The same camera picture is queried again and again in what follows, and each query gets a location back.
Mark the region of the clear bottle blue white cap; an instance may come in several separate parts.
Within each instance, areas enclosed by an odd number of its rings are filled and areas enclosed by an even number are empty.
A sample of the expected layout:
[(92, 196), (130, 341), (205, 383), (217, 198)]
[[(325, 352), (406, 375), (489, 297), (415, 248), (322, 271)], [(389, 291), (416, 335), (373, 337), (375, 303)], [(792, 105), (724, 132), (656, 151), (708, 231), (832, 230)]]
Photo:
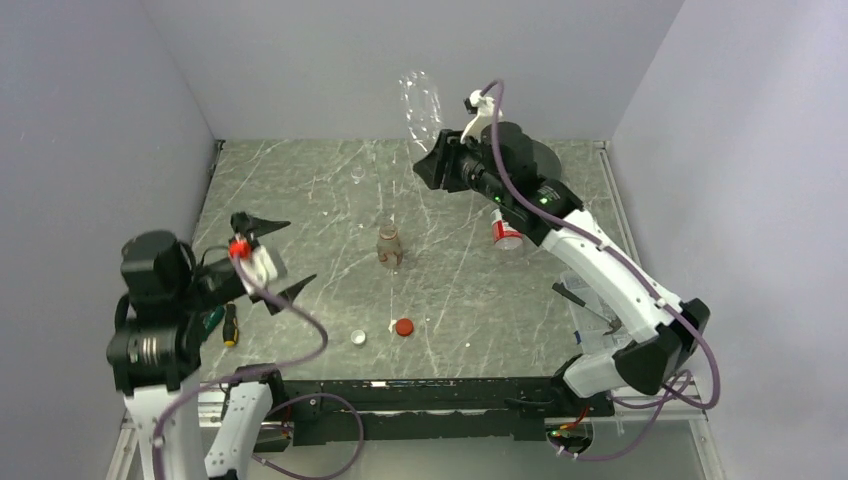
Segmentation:
[(420, 70), (407, 70), (400, 79), (401, 102), (410, 160), (424, 158), (436, 145), (444, 121), (438, 87)]

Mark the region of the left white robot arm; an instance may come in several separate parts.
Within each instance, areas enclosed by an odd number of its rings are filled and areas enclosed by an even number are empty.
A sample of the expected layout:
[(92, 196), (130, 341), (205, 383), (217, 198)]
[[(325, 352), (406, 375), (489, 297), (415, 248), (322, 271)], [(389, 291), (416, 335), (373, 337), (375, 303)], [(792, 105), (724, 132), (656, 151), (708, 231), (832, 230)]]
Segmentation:
[(236, 212), (230, 225), (225, 257), (209, 265), (167, 230), (142, 233), (122, 249), (127, 292), (116, 307), (106, 357), (137, 428), (147, 479), (246, 478), (263, 422), (287, 406), (278, 366), (240, 367), (222, 380), (225, 413), (211, 447), (203, 446), (198, 371), (206, 316), (242, 296), (276, 314), (309, 282), (270, 291), (287, 271), (280, 254), (259, 239), (288, 227), (287, 221)]

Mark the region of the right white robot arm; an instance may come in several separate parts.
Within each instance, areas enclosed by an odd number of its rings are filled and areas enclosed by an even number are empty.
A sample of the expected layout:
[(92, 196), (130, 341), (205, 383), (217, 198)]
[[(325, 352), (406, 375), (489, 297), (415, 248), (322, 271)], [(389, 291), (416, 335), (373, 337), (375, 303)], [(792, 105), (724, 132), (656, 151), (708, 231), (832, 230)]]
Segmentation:
[(709, 321), (709, 307), (699, 298), (682, 300), (624, 254), (582, 200), (545, 174), (545, 168), (561, 164), (550, 147), (512, 122), (499, 123), (498, 131), (506, 171), (529, 207), (500, 178), (488, 130), (467, 143), (461, 143), (457, 131), (440, 131), (413, 171), (431, 190), (471, 190), (493, 201), (512, 228), (572, 269), (622, 322), (629, 343), (568, 361), (563, 380), (551, 388), (553, 406), (574, 415), (590, 396), (624, 386), (657, 394), (695, 352), (695, 336)]

